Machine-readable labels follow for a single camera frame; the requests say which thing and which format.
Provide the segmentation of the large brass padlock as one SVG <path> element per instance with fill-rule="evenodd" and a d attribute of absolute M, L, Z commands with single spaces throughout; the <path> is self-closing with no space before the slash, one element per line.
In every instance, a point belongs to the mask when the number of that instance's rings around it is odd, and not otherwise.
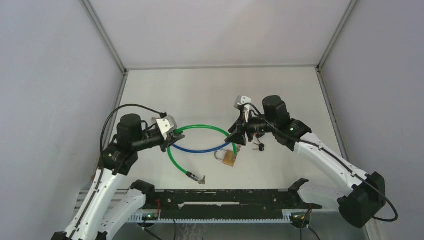
<path fill-rule="evenodd" d="M 226 166 L 234 167 L 237 155 L 231 150 L 219 149 L 214 152 L 214 158 Z"/>

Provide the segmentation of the green cable lock keys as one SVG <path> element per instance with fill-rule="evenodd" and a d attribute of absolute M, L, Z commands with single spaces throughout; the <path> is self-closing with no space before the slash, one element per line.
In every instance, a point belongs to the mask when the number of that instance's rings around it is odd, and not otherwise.
<path fill-rule="evenodd" d="M 195 181 L 199 184 L 199 185 L 204 185 L 206 183 L 206 176 L 204 175 L 203 177 L 195 177 Z"/>

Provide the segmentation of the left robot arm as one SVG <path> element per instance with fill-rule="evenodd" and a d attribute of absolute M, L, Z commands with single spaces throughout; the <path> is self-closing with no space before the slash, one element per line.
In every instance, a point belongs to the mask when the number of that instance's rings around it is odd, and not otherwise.
<path fill-rule="evenodd" d="M 54 240 L 111 240 L 138 209 L 149 209 L 156 203 L 155 186 L 143 180 L 131 184 L 115 207 L 108 210 L 111 200 L 143 150 L 160 147 L 162 152 L 184 135 L 176 132 L 177 123 L 162 114 L 151 127 L 137 114 L 126 114 L 116 126 L 112 142 L 101 153 L 102 165 L 80 209 L 65 230 L 55 232 Z"/>

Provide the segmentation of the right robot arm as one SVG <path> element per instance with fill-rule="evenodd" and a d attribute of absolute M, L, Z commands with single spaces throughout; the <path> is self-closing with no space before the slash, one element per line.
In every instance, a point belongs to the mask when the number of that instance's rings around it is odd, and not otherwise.
<path fill-rule="evenodd" d="M 368 173 L 329 149 L 309 126 L 290 116 L 279 96 L 265 97 L 262 106 L 263 112 L 260 112 L 249 97 L 238 96 L 234 108 L 240 115 L 225 141 L 246 146 L 255 137 L 270 133 L 279 144 L 309 160 L 336 185 L 331 188 L 313 184 L 308 179 L 298 180 L 289 194 L 293 207 L 316 204 L 335 209 L 356 228 L 376 218 L 387 203 L 385 179 L 381 174 Z"/>

